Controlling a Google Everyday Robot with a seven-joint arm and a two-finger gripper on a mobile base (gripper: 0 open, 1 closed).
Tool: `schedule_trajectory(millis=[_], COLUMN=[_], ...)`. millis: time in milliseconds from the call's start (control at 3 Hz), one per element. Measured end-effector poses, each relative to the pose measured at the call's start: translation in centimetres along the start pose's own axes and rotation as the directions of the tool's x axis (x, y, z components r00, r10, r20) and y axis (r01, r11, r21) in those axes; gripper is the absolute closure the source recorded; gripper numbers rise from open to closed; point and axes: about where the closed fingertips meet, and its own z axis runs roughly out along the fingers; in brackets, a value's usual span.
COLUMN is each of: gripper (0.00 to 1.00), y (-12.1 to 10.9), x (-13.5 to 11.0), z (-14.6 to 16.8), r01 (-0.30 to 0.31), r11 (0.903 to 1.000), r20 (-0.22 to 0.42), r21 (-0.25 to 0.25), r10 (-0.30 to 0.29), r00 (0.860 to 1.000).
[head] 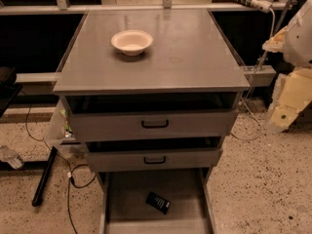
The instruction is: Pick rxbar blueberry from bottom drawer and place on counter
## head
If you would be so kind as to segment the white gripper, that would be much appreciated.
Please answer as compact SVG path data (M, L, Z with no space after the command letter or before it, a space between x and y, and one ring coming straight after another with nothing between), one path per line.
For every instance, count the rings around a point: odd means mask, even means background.
M311 68L296 67L289 75L280 74L275 82L265 128L274 134L287 130L311 102Z

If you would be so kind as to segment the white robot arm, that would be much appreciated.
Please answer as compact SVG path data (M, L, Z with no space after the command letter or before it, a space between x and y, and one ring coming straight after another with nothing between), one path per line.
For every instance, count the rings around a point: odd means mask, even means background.
M294 66L289 75L279 75L268 109L266 129L281 133L312 102L312 0L306 0L288 25L267 40L262 49L282 53Z

